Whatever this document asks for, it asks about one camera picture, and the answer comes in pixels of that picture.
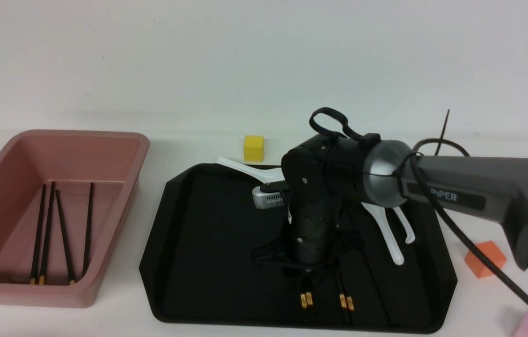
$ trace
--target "black cable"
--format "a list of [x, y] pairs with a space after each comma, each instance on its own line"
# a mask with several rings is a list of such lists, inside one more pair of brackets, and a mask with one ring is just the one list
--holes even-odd
[[[438, 139], [436, 142], [445, 143], [448, 145], [451, 145], [453, 147], [456, 147], [456, 149], [460, 150], [460, 152], [465, 155], [469, 156], [468, 152], [466, 152], [463, 147], [460, 145], [457, 145], [456, 143], [453, 143], [452, 141], [448, 140], [440, 140]], [[417, 152], [422, 145], [433, 143], [433, 141], [429, 140], [423, 140], [416, 144], [414, 149], [412, 149], [413, 152]], [[472, 240], [470, 240], [466, 234], [462, 232], [462, 230], [455, 224], [455, 222], [450, 218], [450, 216], [446, 213], [445, 209], [441, 206], [439, 203], [437, 197], [431, 193], [431, 188], [427, 185], [423, 173], [418, 168], [418, 156], [412, 157], [410, 160], [410, 168], [412, 170], [412, 174], [414, 175], [414, 179], [416, 179], [416, 183], [420, 185], [420, 188], [422, 189], [422, 192], [424, 196], [427, 198], [428, 202], [431, 204], [433, 209], [437, 212], [437, 214], [441, 217], [441, 219], [445, 222], [445, 224], [449, 227], [449, 229], [457, 236], [457, 238], [468, 248], [476, 258], [480, 260], [490, 271], [497, 276], [501, 282], [503, 282], [510, 290], [521, 300], [528, 305], [528, 295], [525, 293], [521, 288], [514, 282], [512, 279], [510, 279], [499, 267], [495, 265], [474, 243]]]
[[[441, 129], [441, 136], [439, 137], [439, 139], [443, 139], [443, 137], [445, 137], [445, 129], [447, 128], [447, 121], [449, 120], [449, 109], [447, 110], [447, 114], [445, 115], [445, 121], [443, 122], [443, 128]], [[435, 151], [435, 156], [438, 156], [439, 155], [439, 150], [441, 149], [441, 144], [443, 142], [441, 141], [440, 143], [438, 143], [437, 145], [437, 151]]]

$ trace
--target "black tray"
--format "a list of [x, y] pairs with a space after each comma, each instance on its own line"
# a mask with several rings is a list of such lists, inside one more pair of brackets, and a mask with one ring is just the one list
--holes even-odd
[[[341, 309], [333, 278], [313, 292], [306, 314], [300, 294], [280, 270], [252, 266], [249, 254], [279, 236], [284, 207], [258, 210], [258, 181], [229, 168], [200, 164], [166, 184], [139, 267], [154, 316], [162, 322], [433, 333], [441, 328], [457, 278], [435, 212], [408, 202], [403, 212], [416, 232], [388, 213], [405, 263], [393, 264], [378, 226], [359, 204], [365, 246], [339, 258], [345, 294], [355, 311]], [[347, 216], [339, 226], [351, 230]]]

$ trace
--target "pink plastic bin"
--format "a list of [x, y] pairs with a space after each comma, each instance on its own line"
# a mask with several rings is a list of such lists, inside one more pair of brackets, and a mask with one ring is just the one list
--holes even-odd
[[[136, 133], [52, 130], [23, 132], [5, 145], [0, 151], [0, 304], [93, 304], [149, 146], [150, 141]], [[30, 285], [42, 184], [47, 185], [43, 237], [52, 181], [61, 194], [77, 282], [67, 281], [54, 201], [46, 285]], [[90, 182], [95, 183], [91, 260], [81, 277]]]

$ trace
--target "yellow cube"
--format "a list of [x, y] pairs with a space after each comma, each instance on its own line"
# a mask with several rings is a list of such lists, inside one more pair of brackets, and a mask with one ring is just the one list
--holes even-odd
[[243, 143], [243, 160], [244, 161], [264, 160], [264, 137], [263, 136], [245, 136], [245, 143]]

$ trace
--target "orange cube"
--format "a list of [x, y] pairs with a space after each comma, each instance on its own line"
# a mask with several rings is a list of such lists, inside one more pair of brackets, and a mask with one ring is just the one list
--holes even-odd
[[[499, 247], [495, 245], [493, 241], [487, 241], [479, 243], [476, 245], [481, 252], [483, 252], [489, 260], [491, 260], [499, 269], [501, 269], [507, 261], [506, 256], [501, 252]], [[490, 271], [472, 252], [466, 254], [465, 262], [472, 270], [472, 273], [476, 275], [477, 278], [485, 278], [493, 275], [493, 272]]]

